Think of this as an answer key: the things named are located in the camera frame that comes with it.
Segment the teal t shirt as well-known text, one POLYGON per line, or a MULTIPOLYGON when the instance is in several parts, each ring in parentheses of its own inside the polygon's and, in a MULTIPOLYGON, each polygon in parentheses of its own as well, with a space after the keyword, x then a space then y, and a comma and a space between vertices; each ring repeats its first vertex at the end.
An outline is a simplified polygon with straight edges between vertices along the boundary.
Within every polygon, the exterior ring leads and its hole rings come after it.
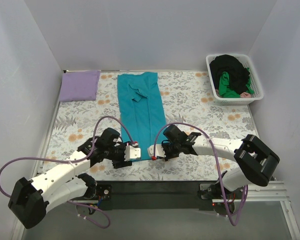
POLYGON ((150 160, 148 147, 167 123, 156 72, 117 76, 120 120, 141 149, 142 161, 150 160))

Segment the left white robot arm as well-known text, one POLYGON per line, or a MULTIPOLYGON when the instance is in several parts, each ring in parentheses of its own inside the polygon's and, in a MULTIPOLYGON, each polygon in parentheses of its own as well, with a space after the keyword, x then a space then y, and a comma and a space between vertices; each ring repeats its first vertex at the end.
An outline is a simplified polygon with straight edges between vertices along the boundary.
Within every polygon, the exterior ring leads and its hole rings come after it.
POLYGON ((19 179, 8 202, 9 209, 26 229, 39 224, 55 207, 73 200, 91 200, 97 195, 97 182, 86 171, 104 159, 114 168, 128 167, 141 156, 137 142, 119 141, 120 133, 106 128, 101 136, 89 138, 60 163, 31 179, 19 179))

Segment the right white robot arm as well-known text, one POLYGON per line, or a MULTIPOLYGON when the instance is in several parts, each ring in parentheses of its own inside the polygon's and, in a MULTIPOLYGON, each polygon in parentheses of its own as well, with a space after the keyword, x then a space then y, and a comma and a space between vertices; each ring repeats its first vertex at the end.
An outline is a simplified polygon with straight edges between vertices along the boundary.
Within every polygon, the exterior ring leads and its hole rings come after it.
POLYGON ((266 187, 280 162, 279 156, 253 134, 243 139, 209 138, 201 131, 186 134, 172 124, 163 135, 166 139, 155 146, 157 158, 167 161, 185 154, 213 156, 237 163, 237 168, 221 173, 217 182, 205 190, 212 198, 227 199, 249 184, 266 187))

